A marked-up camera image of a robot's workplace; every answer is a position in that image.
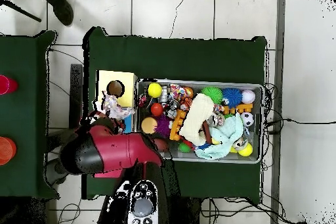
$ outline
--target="green table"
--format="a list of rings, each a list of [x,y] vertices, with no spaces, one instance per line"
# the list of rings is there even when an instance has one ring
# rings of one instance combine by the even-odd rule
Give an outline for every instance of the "green table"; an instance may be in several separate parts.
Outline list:
[[[35,37],[0,36],[0,74],[15,79],[15,93],[0,96],[0,136],[11,138],[16,156],[0,166],[0,196],[54,198],[43,164],[47,148],[46,50],[55,32]]]
[[[95,99],[97,70],[133,72],[138,78],[182,79],[232,83],[264,83],[266,39],[192,40],[111,36],[92,28],[84,38],[84,76],[89,98]],[[260,164],[175,162],[182,196],[245,196],[259,202]],[[88,198],[112,193],[113,179],[85,177]]]

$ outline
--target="white towel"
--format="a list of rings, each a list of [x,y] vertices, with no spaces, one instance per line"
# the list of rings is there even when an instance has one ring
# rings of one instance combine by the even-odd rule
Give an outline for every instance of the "white towel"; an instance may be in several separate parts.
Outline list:
[[[213,113],[213,101],[207,95],[198,94],[193,100],[190,110],[180,129],[179,135],[196,146],[204,145],[206,140],[198,133],[202,123]]]

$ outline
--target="gray bin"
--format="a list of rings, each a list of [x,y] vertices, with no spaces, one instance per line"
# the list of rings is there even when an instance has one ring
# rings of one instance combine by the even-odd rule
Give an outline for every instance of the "gray bin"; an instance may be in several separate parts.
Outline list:
[[[146,86],[152,81],[147,79],[138,79],[136,82],[135,97],[138,98],[140,94],[144,92]],[[202,82],[202,81],[181,81],[181,80],[168,80],[157,79],[157,83],[160,85],[169,86],[170,83],[178,84],[181,86],[191,87],[194,90],[194,94],[199,93],[204,87],[218,87],[220,89],[232,87],[240,90],[250,89],[255,93],[255,101],[253,103],[252,115],[254,118],[254,124],[249,127],[249,142],[253,146],[253,152],[248,157],[240,156],[238,153],[229,153],[224,158],[218,160],[207,160],[205,158],[199,158],[194,152],[184,153],[178,151],[178,143],[166,139],[169,143],[169,150],[173,156],[173,160],[180,160],[185,162],[220,162],[220,163],[235,163],[235,164],[256,164],[263,155],[263,127],[264,127],[264,87],[258,84],[239,84],[239,83],[221,83],[221,82]],[[141,122],[145,118],[144,112],[141,112],[141,108],[137,108],[133,121],[134,131],[141,131]],[[161,153],[164,158],[171,158],[169,153]]]

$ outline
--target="red cup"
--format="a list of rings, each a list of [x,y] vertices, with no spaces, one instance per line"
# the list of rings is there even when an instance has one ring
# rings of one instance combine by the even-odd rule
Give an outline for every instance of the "red cup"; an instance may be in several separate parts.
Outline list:
[[[16,145],[12,139],[0,137],[0,166],[6,164],[16,154]]]
[[[0,76],[0,95],[16,91],[18,84],[15,80],[6,76]]]

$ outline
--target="person's foot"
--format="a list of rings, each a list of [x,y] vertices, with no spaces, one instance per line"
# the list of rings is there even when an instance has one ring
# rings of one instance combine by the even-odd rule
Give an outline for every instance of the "person's foot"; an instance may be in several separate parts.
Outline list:
[[[59,21],[65,26],[69,26],[74,20],[74,11],[67,1],[62,7],[54,7],[54,13]]]

